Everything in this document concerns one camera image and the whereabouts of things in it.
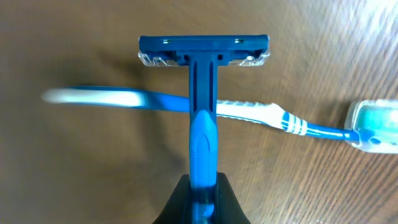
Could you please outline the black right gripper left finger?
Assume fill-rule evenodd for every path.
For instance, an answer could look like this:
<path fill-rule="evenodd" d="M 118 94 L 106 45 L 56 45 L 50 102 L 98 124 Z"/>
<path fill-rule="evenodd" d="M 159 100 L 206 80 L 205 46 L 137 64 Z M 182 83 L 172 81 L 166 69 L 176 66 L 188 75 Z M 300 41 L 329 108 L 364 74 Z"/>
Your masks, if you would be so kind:
<path fill-rule="evenodd" d="M 190 177 L 184 174 L 153 224 L 191 224 L 190 190 Z"/>

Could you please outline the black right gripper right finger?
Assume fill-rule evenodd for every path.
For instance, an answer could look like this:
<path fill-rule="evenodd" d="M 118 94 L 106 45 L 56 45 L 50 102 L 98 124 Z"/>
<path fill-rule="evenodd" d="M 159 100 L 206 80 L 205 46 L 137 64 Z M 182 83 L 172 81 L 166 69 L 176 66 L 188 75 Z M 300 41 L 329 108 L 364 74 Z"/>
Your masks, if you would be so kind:
<path fill-rule="evenodd" d="M 217 173 L 215 187 L 215 224 L 250 224 L 225 173 Z"/>

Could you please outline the blue disposable razor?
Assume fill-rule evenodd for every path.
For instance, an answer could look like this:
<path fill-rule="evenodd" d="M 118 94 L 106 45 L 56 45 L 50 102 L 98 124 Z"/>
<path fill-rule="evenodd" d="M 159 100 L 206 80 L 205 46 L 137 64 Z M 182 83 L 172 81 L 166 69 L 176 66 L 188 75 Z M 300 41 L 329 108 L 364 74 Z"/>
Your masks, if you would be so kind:
<path fill-rule="evenodd" d="M 218 162 L 218 67 L 232 62 L 264 63 L 269 36 L 142 36 L 139 50 L 153 66 L 189 67 L 189 163 L 191 223 L 214 223 Z"/>

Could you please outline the blue white toothbrush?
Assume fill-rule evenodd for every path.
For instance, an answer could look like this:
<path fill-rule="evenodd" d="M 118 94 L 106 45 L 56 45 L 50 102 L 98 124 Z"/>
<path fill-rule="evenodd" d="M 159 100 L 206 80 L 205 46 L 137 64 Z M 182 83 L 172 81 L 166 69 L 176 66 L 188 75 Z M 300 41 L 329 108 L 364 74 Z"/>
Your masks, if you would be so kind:
<path fill-rule="evenodd" d="M 74 86 L 45 91 L 53 104 L 114 106 L 180 113 L 189 111 L 189 99 L 132 88 Z M 343 129 L 309 123 L 275 103 L 218 100 L 216 114 L 281 129 L 287 133 L 346 141 L 364 152 L 397 153 L 397 100 L 364 100 L 350 105 Z"/>

